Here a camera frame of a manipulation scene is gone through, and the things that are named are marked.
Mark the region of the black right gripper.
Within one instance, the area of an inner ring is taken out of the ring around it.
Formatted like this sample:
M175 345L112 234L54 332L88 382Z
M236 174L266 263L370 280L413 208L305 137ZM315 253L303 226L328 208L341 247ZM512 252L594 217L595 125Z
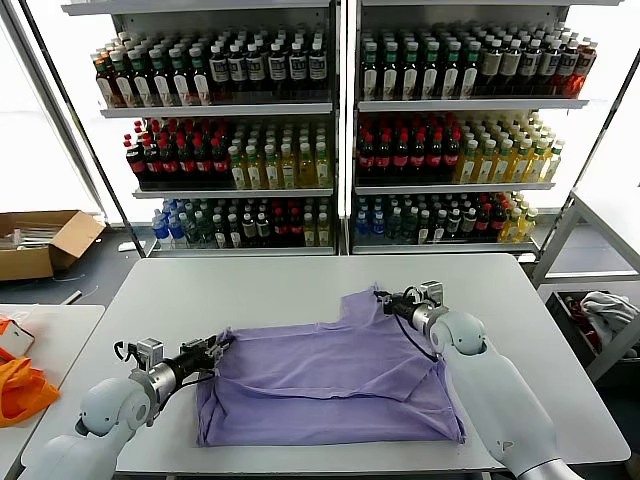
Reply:
M386 291L374 291L374 296L378 301L382 301L383 313L385 315L395 315L405 321L412 321L416 311L416 304L402 294L394 294Z

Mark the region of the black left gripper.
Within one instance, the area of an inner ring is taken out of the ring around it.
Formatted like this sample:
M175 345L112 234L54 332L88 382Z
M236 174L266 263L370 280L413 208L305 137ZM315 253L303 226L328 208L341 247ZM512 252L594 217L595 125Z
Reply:
M233 344L233 337L209 337L204 340L191 340L180 346L176 357L177 370L181 376L190 376L201 370L214 368L214 360L220 360Z

